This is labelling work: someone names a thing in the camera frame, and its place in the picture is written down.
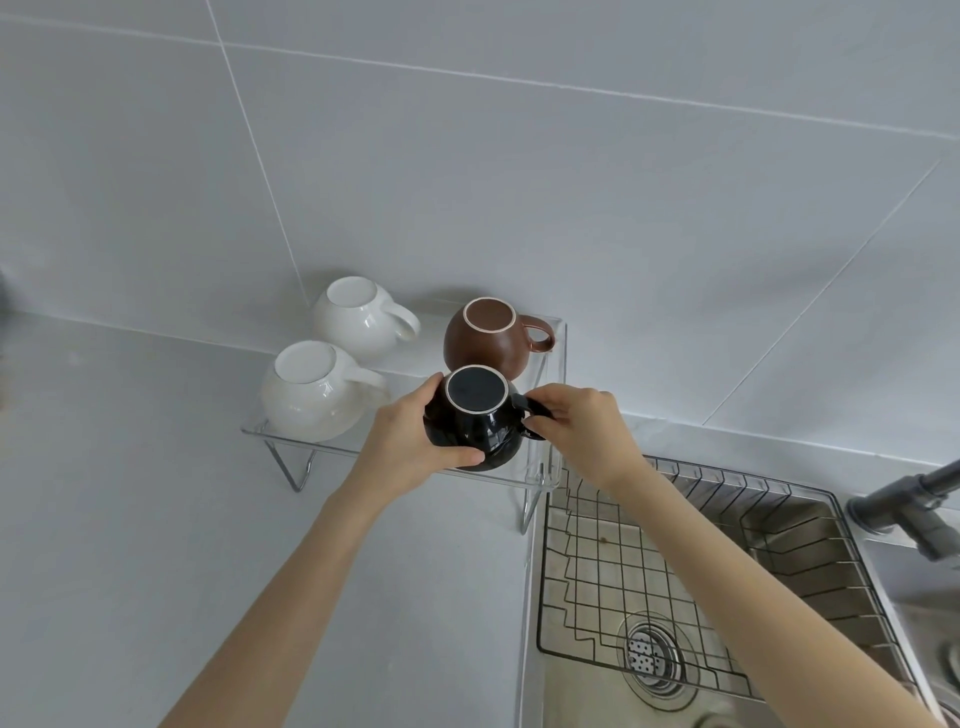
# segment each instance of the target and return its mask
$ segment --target backsplash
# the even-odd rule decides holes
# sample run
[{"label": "backsplash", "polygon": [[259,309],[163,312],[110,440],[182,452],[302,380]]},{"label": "backsplash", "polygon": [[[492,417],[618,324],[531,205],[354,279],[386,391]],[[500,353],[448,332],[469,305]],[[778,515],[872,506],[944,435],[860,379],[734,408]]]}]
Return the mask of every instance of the backsplash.
[{"label": "backsplash", "polygon": [[628,411],[960,456],[951,0],[0,0],[25,309],[276,352],[348,273]]}]

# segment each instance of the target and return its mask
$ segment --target person's right hand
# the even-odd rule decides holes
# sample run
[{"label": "person's right hand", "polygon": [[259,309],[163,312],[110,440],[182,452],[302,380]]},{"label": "person's right hand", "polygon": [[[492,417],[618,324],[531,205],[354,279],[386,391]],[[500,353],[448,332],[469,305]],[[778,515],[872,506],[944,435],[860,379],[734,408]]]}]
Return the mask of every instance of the person's right hand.
[{"label": "person's right hand", "polygon": [[527,397],[546,405],[556,420],[529,417],[524,424],[553,443],[574,470],[600,490],[615,495],[647,467],[610,392],[547,384]]}]

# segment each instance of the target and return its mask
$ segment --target person's left hand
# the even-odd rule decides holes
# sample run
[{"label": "person's left hand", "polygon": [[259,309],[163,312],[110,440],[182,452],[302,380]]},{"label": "person's left hand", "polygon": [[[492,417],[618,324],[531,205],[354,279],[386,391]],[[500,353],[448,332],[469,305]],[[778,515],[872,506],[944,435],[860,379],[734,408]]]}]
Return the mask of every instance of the person's left hand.
[{"label": "person's left hand", "polygon": [[484,453],[478,449],[440,448],[426,436],[423,408],[443,378],[434,374],[410,394],[377,410],[345,486],[362,489],[384,507],[432,473],[483,462]]}]

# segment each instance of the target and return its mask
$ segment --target clear acrylic shelf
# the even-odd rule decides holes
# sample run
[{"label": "clear acrylic shelf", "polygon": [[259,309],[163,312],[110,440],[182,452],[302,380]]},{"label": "clear acrylic shelf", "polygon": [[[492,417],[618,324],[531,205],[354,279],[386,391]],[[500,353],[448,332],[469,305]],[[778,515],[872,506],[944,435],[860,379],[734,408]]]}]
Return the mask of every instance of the clear acrylic shelf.
[{"label": "clear acrylic shelf", "polygon": [[[427,301],[414,304],[410,308],[420,318],[420,336],[416,341],[400,342],[396,348],[383,359],[369,365],[370,369],[379,372],[387,378],[391,396],[394,400],[420,386],[423,381],[435,372],[445,372],[443,344],[444,332],[450,317],[456,313],[460,304]],[[548,382],[566,381],[566,323],[562,320],[540,316],[556,334],[557,344],[551,352],[531,353],[530,363],[523,374],[514,380],[516,389],[527,392]],[[302,440],[293,440],[277,434],[270,425],[270,421],[263,413],[259,403],[254,412],[241,426],[241,430],[253,437],[264,441],[271,455],[283,470],[283,474],[290,482],[290,486],[297,492],[306,484],[310,471],[313,468],[314,456],[317,452],[337,452],[345,455],[356,455],[363,447],[367,433],[373,421],[373,413],[367,413],[356,426],[343,435],[321,443],[308,443]],[[303,474],[294,477],[280,455],[277,446],[311,450]],[[506,465],[485,473],[465,473],[464,471],[447,471],[460,477],[487,480],[518,488],[536,491],[551,491],[560,483],[563,472],[563,459],[549,443],[524,438],[523,446],[516,456]],[[536,507],[533,501],[527,498],[530,514]]]}]

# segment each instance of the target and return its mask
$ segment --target gray faucet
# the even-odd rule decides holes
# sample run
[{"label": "gray faucet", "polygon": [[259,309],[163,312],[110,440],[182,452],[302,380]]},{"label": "gray faucet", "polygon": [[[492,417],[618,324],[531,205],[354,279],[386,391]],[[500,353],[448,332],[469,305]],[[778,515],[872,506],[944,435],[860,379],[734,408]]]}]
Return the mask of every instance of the gray faucet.
[{"label": "gray faucet", "polygon": [[868,496],[851,498],[847,513],[872,533],[888,533],[898,525],[927,559],[950,559],[960,568],[960,533],[936,513],[955,490],[960,490],[960,460],[926,475],[907,475]]}]

